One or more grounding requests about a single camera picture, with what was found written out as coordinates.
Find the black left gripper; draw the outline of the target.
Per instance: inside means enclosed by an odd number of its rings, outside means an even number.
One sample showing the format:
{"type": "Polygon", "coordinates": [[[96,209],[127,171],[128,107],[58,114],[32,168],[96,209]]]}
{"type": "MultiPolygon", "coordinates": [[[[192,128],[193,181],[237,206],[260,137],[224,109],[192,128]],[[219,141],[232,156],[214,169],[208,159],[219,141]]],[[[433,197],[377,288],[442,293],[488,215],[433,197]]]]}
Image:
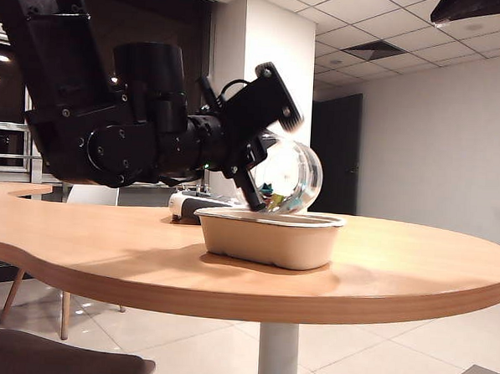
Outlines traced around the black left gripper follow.
{"type": "Polygon", "coordinates": [[[259,212],[265,203],[248,169],[266,159],[261,137],[273,122],[278,121],[284,132],[293,132],[304,118],[273,63],[259,64],[255,73],[256,79],[224,104],[220,119],[228,147],[222,172],[234,179],[250,210],[259,212]]]}

